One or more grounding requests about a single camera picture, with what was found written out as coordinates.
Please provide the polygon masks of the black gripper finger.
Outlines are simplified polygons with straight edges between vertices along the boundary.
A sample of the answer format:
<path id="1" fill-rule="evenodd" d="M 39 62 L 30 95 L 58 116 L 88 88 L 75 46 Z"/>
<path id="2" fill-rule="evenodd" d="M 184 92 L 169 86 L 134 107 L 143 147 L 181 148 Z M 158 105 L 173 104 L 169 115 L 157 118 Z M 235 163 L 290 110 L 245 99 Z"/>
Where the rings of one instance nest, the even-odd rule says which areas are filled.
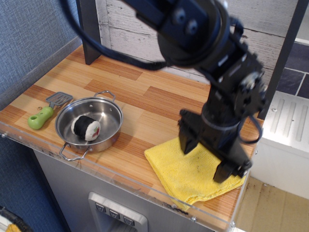
<path id="1" fill-rule="evenodd" d="M 180 126 L 179 141 L 182 152 L 186 155 L 198 144 L 198 132 L 188 126 Z"/>
<path id="2" fill-rule="evenodd" d="M 222 161 L 216 169 L 213 180 L 217 183 L 223 183 L 231 175 L 243 178 L 251 168 L 251 161 L 246 160 L 243 165 L 232 162 Z"/>

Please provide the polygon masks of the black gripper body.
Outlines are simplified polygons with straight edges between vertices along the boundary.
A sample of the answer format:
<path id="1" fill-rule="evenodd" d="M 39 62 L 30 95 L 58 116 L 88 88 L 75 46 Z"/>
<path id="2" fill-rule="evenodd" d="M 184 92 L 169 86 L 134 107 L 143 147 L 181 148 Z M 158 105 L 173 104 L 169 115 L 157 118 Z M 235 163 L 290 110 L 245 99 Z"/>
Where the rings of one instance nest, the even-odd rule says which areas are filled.
<path id="1" fill-rule="evenodd" d="M 180 116 L 179 128 L 180 126 L 188 126 L 196 130 L 198 143 L 206 147 L 220 161 L 243 165 L 246 160 L 250 160 L 240 145 L 240 139 L 236 132 L 237 125 L 220 127 L 207 120 L 202 114 L 185 109 L 180 111 Z"/>

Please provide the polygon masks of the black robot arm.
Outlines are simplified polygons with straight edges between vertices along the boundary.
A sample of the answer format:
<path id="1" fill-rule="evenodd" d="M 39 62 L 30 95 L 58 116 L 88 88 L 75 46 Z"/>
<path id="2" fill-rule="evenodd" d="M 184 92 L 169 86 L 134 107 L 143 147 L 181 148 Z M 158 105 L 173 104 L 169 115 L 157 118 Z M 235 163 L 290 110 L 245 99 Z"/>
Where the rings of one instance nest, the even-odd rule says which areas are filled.
<path id="1" fill-rule="evenodd" d="M 216 0 L 129 0 L 137 18 L 158 33 L 168 66 L 192 68 L 211 88 L 199 114 L 182 109 L 179 139 L 183 153 L 198 144 L 219 160 L 213 180 L 243 177 L 252 163 L 241 144 L 247 118 L 263 111 L 263 67 L 240 39 L 243 26 Z"/>

